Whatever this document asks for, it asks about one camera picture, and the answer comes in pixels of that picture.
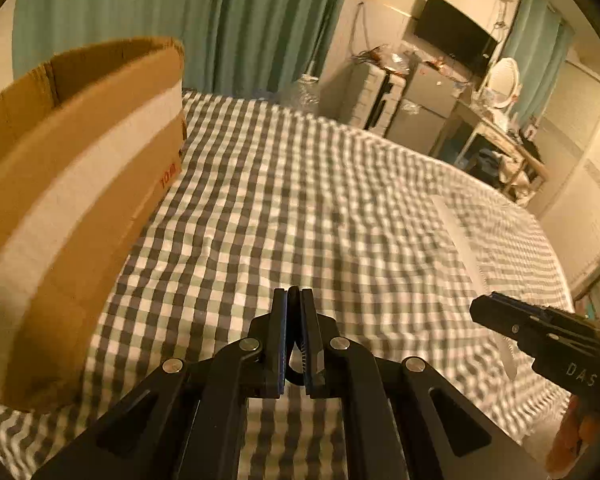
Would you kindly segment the person's right hand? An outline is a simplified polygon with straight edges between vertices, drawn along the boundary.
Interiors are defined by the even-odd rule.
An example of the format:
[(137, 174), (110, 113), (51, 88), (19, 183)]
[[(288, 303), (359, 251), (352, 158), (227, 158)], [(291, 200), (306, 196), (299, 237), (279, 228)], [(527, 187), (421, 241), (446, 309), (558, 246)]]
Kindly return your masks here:
[(570, 396), (557, 434), (545, 459), (550, 478), (562, 478), (600, 433), (600, 409), (591, 408), (578, 396)]

